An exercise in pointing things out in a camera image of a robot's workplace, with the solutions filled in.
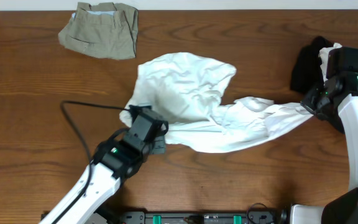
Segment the white t-shirt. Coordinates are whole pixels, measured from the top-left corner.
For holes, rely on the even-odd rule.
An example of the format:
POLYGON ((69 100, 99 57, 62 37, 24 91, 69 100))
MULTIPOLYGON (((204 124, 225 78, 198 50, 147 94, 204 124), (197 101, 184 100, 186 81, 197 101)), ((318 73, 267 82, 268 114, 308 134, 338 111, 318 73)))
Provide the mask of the white t-shirt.
POLYGON ((311 118, 299 103, 247 96, 222 105, 235 66, 188 52, 165 54, 138 67, 128 105, 151 106, 168 121, 168 144, 197 152, 240 151, 274 140, 311 118))

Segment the folded khaki shorts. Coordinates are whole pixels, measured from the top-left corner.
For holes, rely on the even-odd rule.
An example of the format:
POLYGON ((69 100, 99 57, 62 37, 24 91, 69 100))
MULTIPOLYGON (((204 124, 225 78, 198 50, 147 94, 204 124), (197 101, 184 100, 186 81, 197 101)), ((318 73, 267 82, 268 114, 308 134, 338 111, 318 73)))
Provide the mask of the folded khaki shorts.
POLYGON ((90 57, 132 59, 136 56, 138 18, 138 10, 127 4, 79 2, 58 34, 59 43, 90 57))

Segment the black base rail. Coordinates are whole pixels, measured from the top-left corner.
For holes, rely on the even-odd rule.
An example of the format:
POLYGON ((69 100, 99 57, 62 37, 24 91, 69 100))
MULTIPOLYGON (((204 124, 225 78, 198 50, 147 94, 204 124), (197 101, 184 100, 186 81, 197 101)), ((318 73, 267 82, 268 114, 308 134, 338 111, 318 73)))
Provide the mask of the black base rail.
POLYGON ((93 213, 86 224, 276 224, 278 218, 268 211, 245 213, 145 213, 126 212, 121 215, 93 213))

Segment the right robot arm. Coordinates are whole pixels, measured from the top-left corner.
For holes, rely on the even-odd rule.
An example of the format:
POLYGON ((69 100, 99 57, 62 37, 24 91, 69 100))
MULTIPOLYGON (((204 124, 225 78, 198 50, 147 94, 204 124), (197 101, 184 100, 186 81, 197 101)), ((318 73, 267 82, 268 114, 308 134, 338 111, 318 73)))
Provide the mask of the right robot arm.
POLYGON ((349 190, 324 207, 293 205, 289 223, 358 223, 358 73, 341 72, 311 89, 301 105, 346 136, 349 190))

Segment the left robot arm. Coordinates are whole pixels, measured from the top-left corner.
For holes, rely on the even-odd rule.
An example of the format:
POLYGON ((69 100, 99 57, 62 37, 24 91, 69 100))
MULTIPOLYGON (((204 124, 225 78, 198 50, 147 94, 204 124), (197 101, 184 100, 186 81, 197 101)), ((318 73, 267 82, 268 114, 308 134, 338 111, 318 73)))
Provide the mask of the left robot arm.
POLYGON ((101 142, 80 179, 40 224, 84 224, 135 175, 149 154, 165 148, 168 123, 117 130, 101 142))

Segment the black garment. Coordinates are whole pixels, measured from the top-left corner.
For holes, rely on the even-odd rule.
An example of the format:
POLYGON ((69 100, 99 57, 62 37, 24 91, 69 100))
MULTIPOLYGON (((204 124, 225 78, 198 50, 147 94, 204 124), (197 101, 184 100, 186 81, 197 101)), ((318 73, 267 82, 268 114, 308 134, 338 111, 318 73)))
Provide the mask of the black garment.
POLYGON ((306 94, 315 84, 323 83, 319 51, 332 46, 332 42, 322 36, 317 36, 309 45, 300 50, 291 73, 290 89, 292 91, 306 94))

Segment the white patterned garment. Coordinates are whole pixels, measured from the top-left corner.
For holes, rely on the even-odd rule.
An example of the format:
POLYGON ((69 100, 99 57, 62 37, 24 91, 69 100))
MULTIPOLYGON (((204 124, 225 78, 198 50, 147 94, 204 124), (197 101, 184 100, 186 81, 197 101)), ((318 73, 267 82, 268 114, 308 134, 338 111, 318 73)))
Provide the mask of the white patterned garment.
POLYGON ((334 45, 332 47, 324 47, 319 51, 318 56, 321 59, 320 69, 321 69, 321 73, 322 73, 322 77, 323 77, 323 82, 328 80, 326 78, 326 74, 327 74, 327 69, 328 69, 328 59, 329 59, 330 51, 332 51, 334 49, 339 49, 341 47, 342 47, 341 44, 334 43, 334 45))

